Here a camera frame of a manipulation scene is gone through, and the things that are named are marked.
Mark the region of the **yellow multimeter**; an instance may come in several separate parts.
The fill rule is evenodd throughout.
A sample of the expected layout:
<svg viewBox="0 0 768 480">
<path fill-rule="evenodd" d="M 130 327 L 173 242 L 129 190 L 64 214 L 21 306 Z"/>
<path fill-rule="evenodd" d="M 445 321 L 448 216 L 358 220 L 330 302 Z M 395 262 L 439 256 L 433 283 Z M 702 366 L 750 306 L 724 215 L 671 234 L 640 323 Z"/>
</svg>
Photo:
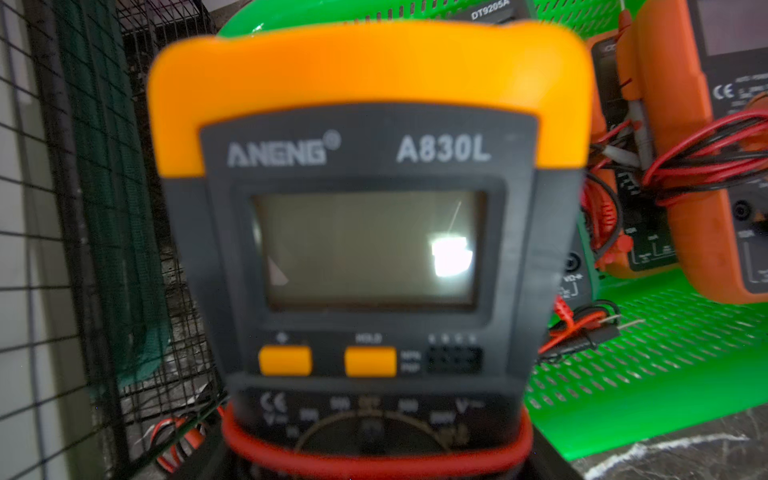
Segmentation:
<svg viewBox="0 0 768 480">
<path fill-rule="evenodd" d="M 183 479 L 572 476 L 523 397 L 580 211 L 572 31 L 385 21 L 176 42 L 148 110 L 228 401 Z"/>
</svg>

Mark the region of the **orange Victor multimeter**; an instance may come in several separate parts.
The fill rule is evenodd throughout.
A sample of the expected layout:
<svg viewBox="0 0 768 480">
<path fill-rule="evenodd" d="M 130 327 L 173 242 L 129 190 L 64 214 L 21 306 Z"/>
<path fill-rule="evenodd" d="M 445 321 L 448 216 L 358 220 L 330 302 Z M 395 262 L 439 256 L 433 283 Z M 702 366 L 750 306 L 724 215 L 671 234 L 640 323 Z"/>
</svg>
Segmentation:
<svg viewBox="0 0 768 480">
<path fill-rule="evenodd" d="M 614 277 L 635 279 L 678 266 L 666 211 L 640 187 L 635 131 L 630 105 L 623 98 L 616 62 L 616 30 L 587 41 L 595 70 L 590 168 L 605 184 L 588 183 L 593 244 L 602 246 L 614 230 L 618 238 L 597 261 L 597 268 Z"/>
</svg>

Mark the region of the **dark multimeter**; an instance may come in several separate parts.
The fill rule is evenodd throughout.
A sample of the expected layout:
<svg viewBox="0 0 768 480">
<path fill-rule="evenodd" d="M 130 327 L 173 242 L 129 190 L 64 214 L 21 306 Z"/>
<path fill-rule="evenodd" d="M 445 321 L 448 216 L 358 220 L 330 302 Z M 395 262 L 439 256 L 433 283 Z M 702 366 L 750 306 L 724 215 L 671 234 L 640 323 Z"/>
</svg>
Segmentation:
<svg viewBox="0 0 768 480">
<path fill-rule="evenodd" d="M 516 21 L 536 20 L 535 5 L 527 0 L 481 1 L 448 17 L 450 21 L 463 21 L 489 25 L 505 25 Z"/>
</svg>

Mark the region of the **green multimeter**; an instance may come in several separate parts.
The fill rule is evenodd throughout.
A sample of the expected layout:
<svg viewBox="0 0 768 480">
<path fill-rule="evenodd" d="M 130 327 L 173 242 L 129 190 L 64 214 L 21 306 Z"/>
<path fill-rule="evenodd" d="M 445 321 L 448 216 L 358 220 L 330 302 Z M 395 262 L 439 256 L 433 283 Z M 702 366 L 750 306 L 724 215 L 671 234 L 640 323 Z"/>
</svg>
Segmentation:
<svg viewBox="0 0 768 480">
<path fill-rule="evenodd" d="M 599 278 L 584 219 L 577 221 L 556 296 L 553 320 L 537 363 L 556 364 L 585 351 L 596 351 L 623 331 L 643 324 L 624 319 L 620 307 L 598 297 Z"/>
</svg>

